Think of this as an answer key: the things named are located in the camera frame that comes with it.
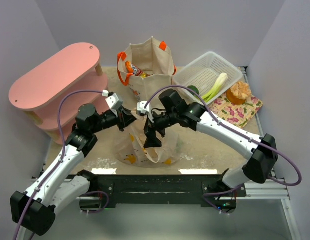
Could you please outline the orange yellow snack bag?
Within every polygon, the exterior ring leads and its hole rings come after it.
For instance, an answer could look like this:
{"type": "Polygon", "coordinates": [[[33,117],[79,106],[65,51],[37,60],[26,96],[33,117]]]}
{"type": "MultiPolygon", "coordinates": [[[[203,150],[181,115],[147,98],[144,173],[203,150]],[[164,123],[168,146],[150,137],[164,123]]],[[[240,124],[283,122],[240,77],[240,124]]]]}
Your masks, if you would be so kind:
{"type": "Polygon", "coordinates": [[[141,77],[141,78],[148,77],[147,73],[145,73],[144,71],[142,71],[141,69],[139,69],[138,67],[133,65],[130,61],[125,62],[125,67],[126,67],[127,71],[130,74],[133,74],[134,76],[141,77]]]}

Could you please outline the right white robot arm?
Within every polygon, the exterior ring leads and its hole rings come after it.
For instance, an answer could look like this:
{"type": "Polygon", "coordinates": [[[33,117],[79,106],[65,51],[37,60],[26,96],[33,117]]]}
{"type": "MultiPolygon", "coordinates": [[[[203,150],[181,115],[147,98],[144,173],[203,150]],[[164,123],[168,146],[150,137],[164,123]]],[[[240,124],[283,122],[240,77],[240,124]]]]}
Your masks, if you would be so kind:
{"type": "Polygon", "coordinates": [[[245,132],[207,112],[206,106],[200,103],[187,104],[173,89],[162,92],[159,100],[164,107],[164,111],[160,114],[152,113],[146,101],[137,105],[138,115],[147,117],[144,126],[146,136],[144,148],[161,147],[161,141],[156,137],[156,133],[164,137],[166,128],[179,124],[181,127],[219,140],[246,160],[246,163],[237,168],[225,170],[216,182],[208,186],[206,192],[216,195],[248,181],[257,184],[266,181],[278,159],[277,154],[272,152],[276,144],[271,135],[258,136],[245,132]]]}

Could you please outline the orange banana print plastic bag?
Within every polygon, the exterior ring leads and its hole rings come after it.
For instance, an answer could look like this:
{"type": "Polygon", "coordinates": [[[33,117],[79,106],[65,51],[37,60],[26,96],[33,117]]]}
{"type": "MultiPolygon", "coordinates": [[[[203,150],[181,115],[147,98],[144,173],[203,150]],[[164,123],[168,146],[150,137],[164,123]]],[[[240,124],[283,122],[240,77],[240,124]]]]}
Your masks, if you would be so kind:
{"type": "Polygon", "coordinates": [[[146,136],[143,128],[146,117],[137,115],[135,109],[131,113],[137,120],[115,137],[113,149],[116,159],[142,168],[158,168],[178,161],[182,143],[179,134],[167,130],[164,138],[157,136],[162,143],[161,147],[144,148],[146,136]]]}

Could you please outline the canvas tote bag orange handles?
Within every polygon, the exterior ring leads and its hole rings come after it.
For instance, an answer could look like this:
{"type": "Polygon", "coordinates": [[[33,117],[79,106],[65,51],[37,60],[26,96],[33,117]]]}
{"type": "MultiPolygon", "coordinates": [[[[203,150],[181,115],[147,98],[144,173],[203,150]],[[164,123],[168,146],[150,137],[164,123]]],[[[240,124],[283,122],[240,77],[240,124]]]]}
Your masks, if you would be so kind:
{"type": "Polygon", "coordinates": [[[117,54],[117,75],[120,82],[133,93],[138,102],[147,101],[159,89],[171,85],[176,73],[171,50],[164,41],[153,37],[144,43],[130,44],[117,54]],[[142,78],[129,73],[125,62],[148,74],[142,78]]]}

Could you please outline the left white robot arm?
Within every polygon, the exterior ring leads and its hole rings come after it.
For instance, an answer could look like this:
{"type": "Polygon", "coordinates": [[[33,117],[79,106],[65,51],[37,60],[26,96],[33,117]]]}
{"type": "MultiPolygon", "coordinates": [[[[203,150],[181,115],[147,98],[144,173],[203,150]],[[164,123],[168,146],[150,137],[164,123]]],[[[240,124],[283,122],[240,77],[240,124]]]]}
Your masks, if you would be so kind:
{"type": "Polygon", "coordinates": [[[17,223],[15,235],[21,227],[38,236],[46,234],[55,221],[59,205],[52,202],[53,197],[71,170],[94,148],[95,134],[114,126],[123,131],[135,120],[131,111],[123,106],[98,114],[94,105],[82,105],[72,132],[53,164],[27,190],[15,191],[10,197],[12,220],[17,223]]]}

